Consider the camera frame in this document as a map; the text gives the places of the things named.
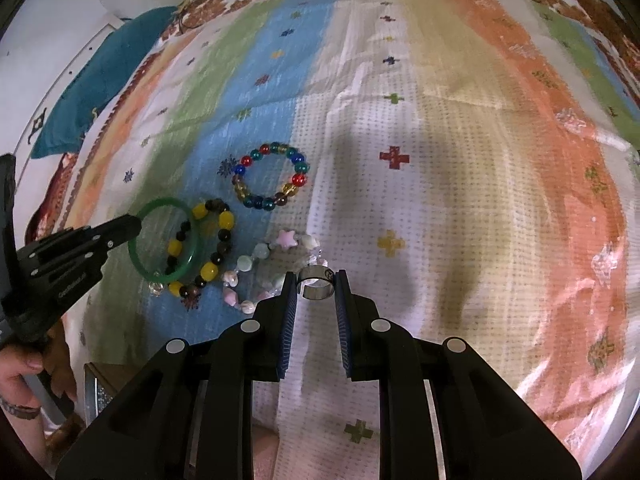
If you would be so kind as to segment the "left hand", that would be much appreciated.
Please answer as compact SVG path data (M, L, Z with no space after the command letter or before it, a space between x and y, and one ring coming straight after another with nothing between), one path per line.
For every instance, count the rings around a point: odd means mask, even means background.
M41 403L26 376L36 376L43 370L39 353L32 353L17 346L1 350L1 409L17 437L39 465L48 462L46 434L43 429Z

